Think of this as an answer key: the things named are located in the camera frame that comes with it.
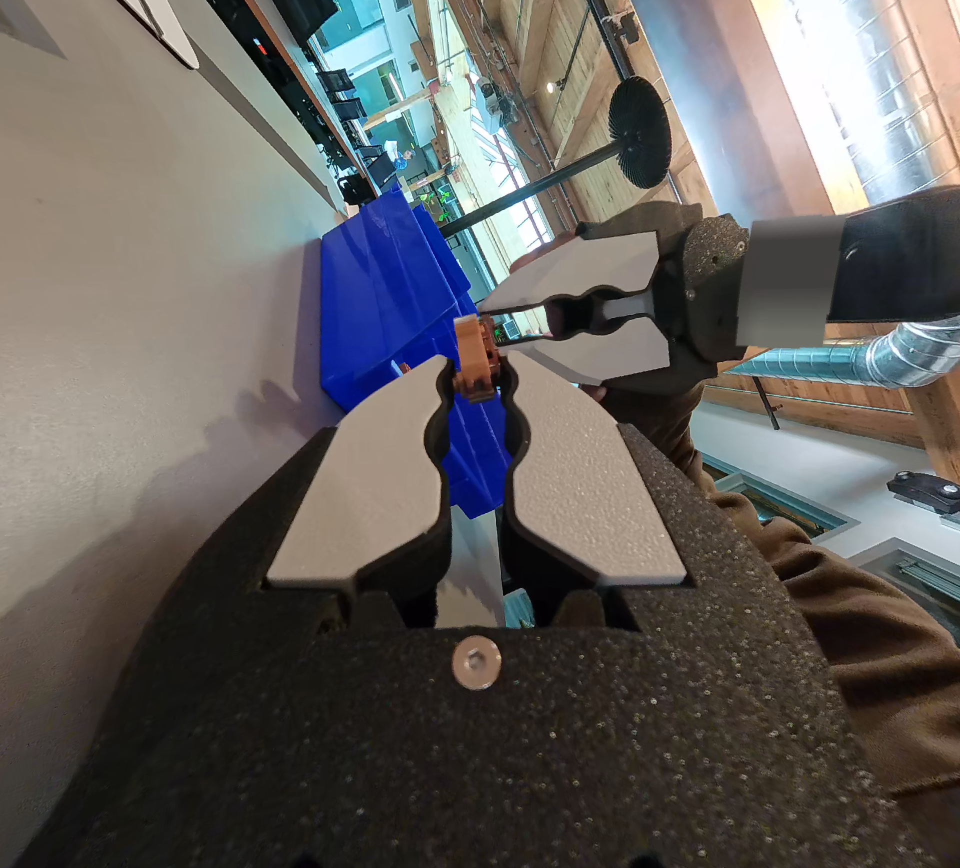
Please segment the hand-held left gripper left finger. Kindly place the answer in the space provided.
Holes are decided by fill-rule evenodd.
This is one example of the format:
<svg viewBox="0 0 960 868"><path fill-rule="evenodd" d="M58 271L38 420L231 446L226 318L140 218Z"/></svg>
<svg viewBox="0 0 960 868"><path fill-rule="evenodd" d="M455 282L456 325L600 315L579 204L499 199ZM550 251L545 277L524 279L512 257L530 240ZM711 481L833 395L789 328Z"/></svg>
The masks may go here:
<svg viewBox="0 0 960 868"><path fill-rule="evenodd" d="M266 573L271 589L435 602L452 558L453 362L435 355L348 412Z"/></svg>

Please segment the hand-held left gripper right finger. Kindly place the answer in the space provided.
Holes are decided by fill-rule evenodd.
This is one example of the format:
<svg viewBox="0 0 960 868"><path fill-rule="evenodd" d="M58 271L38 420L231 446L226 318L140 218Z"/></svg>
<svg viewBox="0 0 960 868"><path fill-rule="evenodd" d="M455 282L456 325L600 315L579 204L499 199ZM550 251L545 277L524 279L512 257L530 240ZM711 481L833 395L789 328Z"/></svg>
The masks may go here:
<svg viewBox="0 0 960 868"><path fill-rule="evenodd" d="M618 423L517 350L501 361L502 556L530 597L682 584L687 568Z"/></svg>

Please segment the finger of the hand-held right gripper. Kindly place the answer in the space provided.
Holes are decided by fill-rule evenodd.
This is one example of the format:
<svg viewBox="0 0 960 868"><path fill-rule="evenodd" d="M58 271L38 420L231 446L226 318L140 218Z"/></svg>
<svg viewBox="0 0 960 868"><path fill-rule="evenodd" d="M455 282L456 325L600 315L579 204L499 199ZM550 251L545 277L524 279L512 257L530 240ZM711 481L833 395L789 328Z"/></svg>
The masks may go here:
<svg viewBox="0 0 960 868"><path fill-rule="evenodd" d="M652 297L557 298L546 305L550 334L517 351L567 382L598 386L669 366Z"/></svg>
<svg viewBox="0 0 960 868"><path fill-rule="evenodd" d="M653 232L576 236L511 272L478 304L486 314L544 307L598 290L635 295L650 285L660 261Z"/></svg>

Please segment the brown brick assembly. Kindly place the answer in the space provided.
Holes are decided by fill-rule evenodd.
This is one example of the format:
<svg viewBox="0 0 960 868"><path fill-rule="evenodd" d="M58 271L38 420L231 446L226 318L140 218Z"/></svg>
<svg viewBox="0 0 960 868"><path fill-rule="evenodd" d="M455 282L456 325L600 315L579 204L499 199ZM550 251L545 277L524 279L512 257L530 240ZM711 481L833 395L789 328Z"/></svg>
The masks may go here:
<svg viewBox="0 0 960 868"><path fill-rule="evenodd" d="M453 320L453 330L459 359L453 390L472 405L491 401L498 394L501 362L490 319L463 315Z"/></svg>

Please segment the blue plastic bin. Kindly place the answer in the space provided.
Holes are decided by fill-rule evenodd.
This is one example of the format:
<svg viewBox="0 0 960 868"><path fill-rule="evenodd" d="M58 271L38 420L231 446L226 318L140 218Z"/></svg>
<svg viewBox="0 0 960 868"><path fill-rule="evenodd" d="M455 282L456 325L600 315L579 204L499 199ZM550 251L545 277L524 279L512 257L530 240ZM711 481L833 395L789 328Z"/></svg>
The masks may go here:
<svg viewBox="0 0 960 868"><path fill-rule="evenodd" d="M434 356L458 361L454 320L474 314L471 284L422 205L395 187L320 241L320 384L349 412ZM442 466L471 519L498 509L511 463L498 397L456 396Z"/></svg>

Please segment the person's right forearm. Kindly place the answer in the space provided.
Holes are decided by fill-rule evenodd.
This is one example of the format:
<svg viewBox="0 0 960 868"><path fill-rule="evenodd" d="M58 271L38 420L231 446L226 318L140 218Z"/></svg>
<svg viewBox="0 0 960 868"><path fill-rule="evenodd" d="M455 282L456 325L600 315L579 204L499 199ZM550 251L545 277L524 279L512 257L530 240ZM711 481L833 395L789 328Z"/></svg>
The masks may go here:
<svg viewBox="0 0 960 868"><path fill-rule="evenodd" d="M795 523L761 521L717 490L690 435L703 388L656 395L589 390L696 485L753 544L798 606L843 695L871 766L911 819L951 832L959 816L959 652L950 633L881 578L811 542Z"/></svg>

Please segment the person's right hand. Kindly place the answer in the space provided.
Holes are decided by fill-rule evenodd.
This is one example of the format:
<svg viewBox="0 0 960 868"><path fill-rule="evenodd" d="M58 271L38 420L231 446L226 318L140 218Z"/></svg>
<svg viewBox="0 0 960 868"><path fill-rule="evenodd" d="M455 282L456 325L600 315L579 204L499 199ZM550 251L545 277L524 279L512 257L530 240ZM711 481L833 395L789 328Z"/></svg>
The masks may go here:
<svg viewBox="0 0 960 868"><path fill-rule="evenodd" d="M684 236L704 219L701 203L650 201L638 202L603 222L580 222L575 229L562 231L552 241L523 254L510 265L514 274L527 264L577 238L596 240L632 235L654 235L658 254L669 256Z"/></svg>

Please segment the black disc floor lamp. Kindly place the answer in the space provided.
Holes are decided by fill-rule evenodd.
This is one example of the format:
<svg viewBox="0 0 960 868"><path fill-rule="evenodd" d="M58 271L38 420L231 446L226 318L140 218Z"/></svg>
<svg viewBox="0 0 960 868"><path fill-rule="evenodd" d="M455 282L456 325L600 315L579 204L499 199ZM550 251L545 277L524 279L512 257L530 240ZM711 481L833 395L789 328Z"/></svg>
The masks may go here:
<svg viewBox="0 0 960 868"><path fill-rule="evenodd" d="M452 238L611 159L636 188L649 190L659 185L668 174L672 140L665 103L654 84L641 77L619 82L610 98L607 126L610 140L606 146L464 214L443 227L441 237Z"/></svg>

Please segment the black ceiling device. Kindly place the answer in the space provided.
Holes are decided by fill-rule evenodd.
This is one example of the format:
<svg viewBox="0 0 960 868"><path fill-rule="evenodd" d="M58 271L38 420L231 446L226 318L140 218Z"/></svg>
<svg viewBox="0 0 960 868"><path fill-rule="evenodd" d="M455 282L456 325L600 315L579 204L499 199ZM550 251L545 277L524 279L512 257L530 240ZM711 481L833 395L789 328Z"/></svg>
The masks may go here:
<svg viewBox="0 0 960 868"><path fill-rule="evenodd" d="M886 487L895 498L939 516L959 512L959 484L956 481L925 472L900 470Z"/></svg>

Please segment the narrow silver duct pipe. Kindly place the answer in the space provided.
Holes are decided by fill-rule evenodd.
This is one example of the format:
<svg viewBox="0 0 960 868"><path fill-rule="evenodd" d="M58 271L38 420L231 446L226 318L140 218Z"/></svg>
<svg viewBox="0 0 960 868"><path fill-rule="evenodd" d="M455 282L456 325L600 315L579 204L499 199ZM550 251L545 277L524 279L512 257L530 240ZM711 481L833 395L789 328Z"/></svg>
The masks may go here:
<svg viewBox="0 0 960 868"><path fill-rule="evenodd" d="M730 375L781 381L916 389L958 369L959 317L900 322L888 334L851 343L774 348L744 360Z"/></svg>

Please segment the wide silver ceiling duct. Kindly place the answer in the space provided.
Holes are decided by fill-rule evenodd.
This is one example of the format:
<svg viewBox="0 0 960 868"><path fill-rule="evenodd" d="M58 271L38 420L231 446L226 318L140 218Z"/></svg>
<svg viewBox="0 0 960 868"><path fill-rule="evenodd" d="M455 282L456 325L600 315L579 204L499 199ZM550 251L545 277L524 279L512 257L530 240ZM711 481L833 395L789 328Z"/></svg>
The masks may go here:
<svg viewBox="0 0 960 868"><path fill-rule="evenodd" d="M900 0L787 0L868 204L958 183Z"/></svg>

